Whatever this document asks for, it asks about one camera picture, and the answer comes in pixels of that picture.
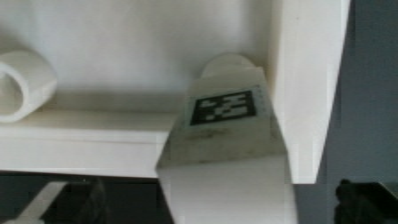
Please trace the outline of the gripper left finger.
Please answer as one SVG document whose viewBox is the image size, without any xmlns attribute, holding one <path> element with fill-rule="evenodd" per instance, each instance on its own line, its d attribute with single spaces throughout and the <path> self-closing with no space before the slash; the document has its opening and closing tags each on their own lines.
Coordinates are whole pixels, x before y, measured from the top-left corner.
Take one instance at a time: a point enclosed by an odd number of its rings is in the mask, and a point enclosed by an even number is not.
<svg viewBox="0 0 398 224">
<path fill-rule="evenodd" d="M 98 180 L 50 182 L 14 224 L 107 224 L 103 183 Z"/>
</svg>

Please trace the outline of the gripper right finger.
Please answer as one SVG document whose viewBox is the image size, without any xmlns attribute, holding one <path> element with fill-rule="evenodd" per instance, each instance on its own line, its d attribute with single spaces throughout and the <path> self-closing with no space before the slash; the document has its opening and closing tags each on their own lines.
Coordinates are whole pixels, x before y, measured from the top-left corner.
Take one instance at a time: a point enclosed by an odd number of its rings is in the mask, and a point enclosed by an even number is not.
<svg viewBox="0 0 398 224">
<path fill-rule="evenodd" d="M 398 182 L 340 181 L 334 224 L 398 224 Z"/>
</svg>

